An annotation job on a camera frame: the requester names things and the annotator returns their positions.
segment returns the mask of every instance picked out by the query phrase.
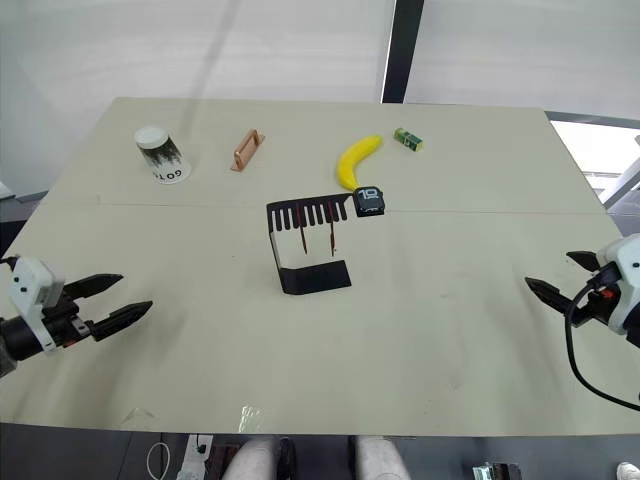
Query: white table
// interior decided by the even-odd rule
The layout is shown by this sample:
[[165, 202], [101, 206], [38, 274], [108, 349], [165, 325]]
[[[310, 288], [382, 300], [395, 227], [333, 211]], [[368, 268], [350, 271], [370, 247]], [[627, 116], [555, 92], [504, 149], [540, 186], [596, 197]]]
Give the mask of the white table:
[[[155, 183], [132, 140], [148, 123], [167, 127], [191, 159], [187, 181]], [[398, 126], [424, 150], [394, 142]], [[238, 174], [232, 152], [249, 128], [267, 139]], [[373, 133], [385, 145], [358, 177], [384, 191], [387, 213], [336, 224], [353, 285], [283, 294], [266, 203], [340, 192], [335, 161]], [[327, 230], [307, 234], [328, 252]], [[0, 419], [201, 432], [638, 432], [637, 414], [572, 377], [562, 319], [523, 281], [576, 292], [587, 274], [564, 253], [617, 236], [539, 110], [118, 99], [10, 253], [42, 258], [69, 280], [124, 274], [83, 302], [83, 318], [154, 306], [108, 340], [20, 364], [0, 383]], [[301, 261], [299, 239], [284, 237]], [[5, 297], [0, 307], [9, 316]], [[595, 323], [575, 342], [594, 384], [637, 397], [637, 349]]]

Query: floor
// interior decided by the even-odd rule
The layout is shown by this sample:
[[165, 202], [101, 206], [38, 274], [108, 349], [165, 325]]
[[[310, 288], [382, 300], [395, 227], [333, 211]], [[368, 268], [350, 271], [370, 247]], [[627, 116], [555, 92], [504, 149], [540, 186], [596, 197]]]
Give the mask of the floor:
[[[37, 206], [37, 200], [0, 202], [0, 255]], [[640, 192], [630, 192], [611, 211], [623, 235], [640, 232]], [[171, 449], [166, 479], [174, 479], [187, 434], [78, 430], [0, 424], [0, 478], [12, 480], [91, 478], [144, 479], [149, 447], [164, 441]], [[216, 435], [215, 445], [239, 445], [244, 435]], [[347, 437], [293, 436], [301, 480], [351, 480]], [[414, 479], [472, 479], [471, 467], [484, 462], [516, 463], [525, 480], [615, 478], [620, 461], [640, 465], [640, 435], [596, 437], [417, 437], [394, 442]], [[154, 452], [152, 468], [161, 459]], [[215, 472], [207, 474], [215, 479]]]

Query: banana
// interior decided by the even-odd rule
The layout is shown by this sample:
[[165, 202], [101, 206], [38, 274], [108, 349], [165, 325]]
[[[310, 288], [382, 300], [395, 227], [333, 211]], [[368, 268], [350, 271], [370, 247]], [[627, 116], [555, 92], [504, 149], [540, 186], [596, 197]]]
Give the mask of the banana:
[[347, 148], [340, 156], [336, 175], [338, 181], [347, 190], [355, 190], [358, 188], [358, 181], [353, 169], [366, 157], [375, 152], [382, 145], [382, 137], [380, 135], [371, 135], [358, 140], [356, 143]]

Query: paper cup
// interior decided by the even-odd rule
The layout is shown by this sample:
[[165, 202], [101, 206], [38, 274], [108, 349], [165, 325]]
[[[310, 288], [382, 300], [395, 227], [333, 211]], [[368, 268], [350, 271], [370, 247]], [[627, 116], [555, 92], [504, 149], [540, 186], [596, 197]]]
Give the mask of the paper cup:
[[160, 183], [178, 183], [191, 173], [191, 165], [182, 158], [182, 154], [163, 128], [143, 127], [136, 132], [135, 140], [153, 176]]

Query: shoe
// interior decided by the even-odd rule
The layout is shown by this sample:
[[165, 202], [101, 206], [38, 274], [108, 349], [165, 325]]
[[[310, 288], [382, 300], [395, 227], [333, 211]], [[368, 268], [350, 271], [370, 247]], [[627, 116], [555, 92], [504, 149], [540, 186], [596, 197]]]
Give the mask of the shoe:
[[618, 480], [640, 480], [640, 468], [627, 462], [622, 462], [616, 469]]

